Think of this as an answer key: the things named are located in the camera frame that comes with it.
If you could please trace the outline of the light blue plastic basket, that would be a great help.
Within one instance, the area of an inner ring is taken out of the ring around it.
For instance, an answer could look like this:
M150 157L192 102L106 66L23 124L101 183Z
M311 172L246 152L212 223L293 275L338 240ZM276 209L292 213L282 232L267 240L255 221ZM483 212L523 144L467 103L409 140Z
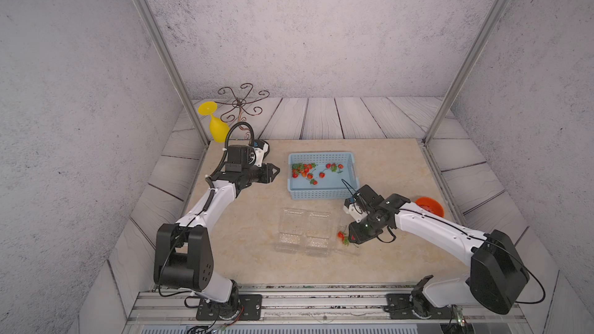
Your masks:
M360 187L351 152L289 155L288 190L293 200L346 199Z

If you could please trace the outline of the red strawberry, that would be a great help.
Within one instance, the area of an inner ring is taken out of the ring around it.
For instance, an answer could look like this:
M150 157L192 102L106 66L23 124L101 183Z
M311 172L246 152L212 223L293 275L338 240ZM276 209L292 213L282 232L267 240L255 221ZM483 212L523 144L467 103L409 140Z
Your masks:
M340 241L343 245L348 246L350 244L348 237L343 232L339 231L337 233L337 237L340 239Z

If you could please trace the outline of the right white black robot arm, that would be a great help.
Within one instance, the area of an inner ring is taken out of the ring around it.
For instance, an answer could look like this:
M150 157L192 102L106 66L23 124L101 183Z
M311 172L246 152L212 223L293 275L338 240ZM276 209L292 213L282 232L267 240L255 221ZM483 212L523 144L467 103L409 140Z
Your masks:
M346 198L343 209L354 219L348 227L351 244L377 239L384 230L401 230L436 245L468 267L467 273L455 278L427 275L412 289L407 308L420 319L429 319L447 306L471 304L506 315L530 281L514 243L499 230L472 230L401 195L383 198L368 188Z

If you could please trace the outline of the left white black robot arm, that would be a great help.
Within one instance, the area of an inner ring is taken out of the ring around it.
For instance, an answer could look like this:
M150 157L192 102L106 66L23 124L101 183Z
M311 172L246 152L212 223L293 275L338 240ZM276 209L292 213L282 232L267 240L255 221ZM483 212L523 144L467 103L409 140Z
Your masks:
M205 180L207 191L174 224L163 224L156 235L154 283L190 289L219 304L238 304L237 285L215 272L210 231L221 215L253 183L268 184L280 168L264 159L270 152L264 140L229 145L217 168Z

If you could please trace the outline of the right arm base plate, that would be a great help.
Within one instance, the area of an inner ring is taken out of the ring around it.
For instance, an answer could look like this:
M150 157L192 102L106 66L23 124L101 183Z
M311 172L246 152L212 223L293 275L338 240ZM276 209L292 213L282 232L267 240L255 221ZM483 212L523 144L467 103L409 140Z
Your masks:
M407 320L449 320L453 318L453 310L446 306L436 308L424 295L391 293L385 295L384 312L390 319Z

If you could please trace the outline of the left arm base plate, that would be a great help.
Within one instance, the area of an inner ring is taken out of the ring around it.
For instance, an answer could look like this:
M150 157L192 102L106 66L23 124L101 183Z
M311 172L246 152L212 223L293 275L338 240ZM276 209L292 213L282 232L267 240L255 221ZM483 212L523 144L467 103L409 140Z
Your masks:
M198 321L258 321L261 318L262 295L232 294L225 303L201 298L196 312Z

